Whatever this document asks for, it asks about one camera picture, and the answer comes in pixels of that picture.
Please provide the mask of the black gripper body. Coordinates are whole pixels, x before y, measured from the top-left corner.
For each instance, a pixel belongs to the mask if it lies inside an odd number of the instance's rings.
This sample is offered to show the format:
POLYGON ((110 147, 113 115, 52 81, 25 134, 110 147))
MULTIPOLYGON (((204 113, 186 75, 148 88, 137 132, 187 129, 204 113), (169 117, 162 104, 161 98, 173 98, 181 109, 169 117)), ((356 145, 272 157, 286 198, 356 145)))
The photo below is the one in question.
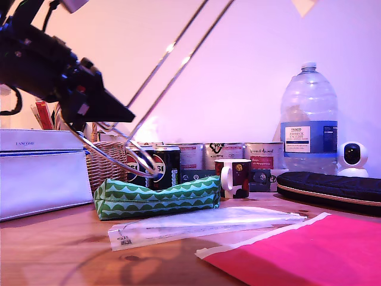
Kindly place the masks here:
POLYGON ((101 72, 36 28, 7 30, 7 84, 58 102, 68 123, 101 120, 101 72))

